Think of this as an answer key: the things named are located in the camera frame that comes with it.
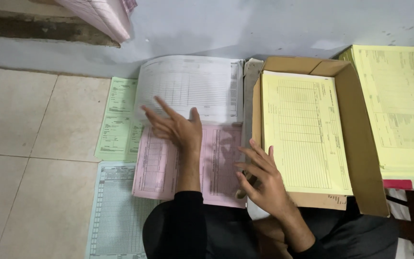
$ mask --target gray wall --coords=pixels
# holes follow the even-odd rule
[[[0,38],[0,66],[133,77],[154,57],[329,58],[350,44],[414,46],[414,0],[137,0],[122,48]]]

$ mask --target right hand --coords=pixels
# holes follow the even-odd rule
[[[250,200],[258,207],[280,219],[284,217],[285,210],[289,203],[291,203],[291,200],[285,191],[281,173],[277,170],[274,162],[273,146],[269,147],[269,155],[253,139],[250,139],[250,147],[251,149],[239,147],[239,150],[250,157],[260,168],[244,162],[236,162],[234,165],[256,176],[261,181],[261,185],[258,189],[254,189],[244,174],[236,172],[239,184]]]
[[[169,115],[163,118],[152,109],[142,106],[145,115],[153,126],[153,134],[162,139],[170,140],[183,153],[199,154],[202,143],[202,123],[196,108],[191,109],[192,121],[185,119],[174,111],[161,98],[155,97],[162,109]]]

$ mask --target printed form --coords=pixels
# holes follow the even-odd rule
[[[289,192],[352,195],[332,77],[264,71],[264,147]]]
[[[84,259],[146,259],[142,229],[158,200],[132,195],[135,163],[101,162]]]
[[[245,208],[245,199],[236,199],[239,183],[233,162],[239,161],[241,127],[202,126],[199,171],[204,204]],[[178,150],[169,141],[152,135],[145,127],[140,141],[132,193],[137,197],[171,200],[178,177]]]
[[[414,47],[353,46],[381,173],[414,178]]]
[[[133,118],[136,91],[136,79],[112,78],[95,157],[105,161],[137,161],[143,126]]]
[[[233,124],[242,122],[243,72],[240,60],[166,56],[141,66],[135,111],[146,117],[141,105],[163,113],[154,100],[159,96],[176,112],[190,118],[196,107],[203,122]]]

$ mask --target open cardboard box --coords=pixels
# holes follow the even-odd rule
[[[357,72],[348,61],[268,57],[262,71],[334,77],[352,191],[362,214],[388,217],[378,155]],[[262,137],[261,76],[253,87],[252,138]],[[343,195],[289,193],[297,206],[345,209]]]

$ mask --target red object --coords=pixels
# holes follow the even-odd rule
[[[384,188],[413,190],[411,180],[383,180]]]

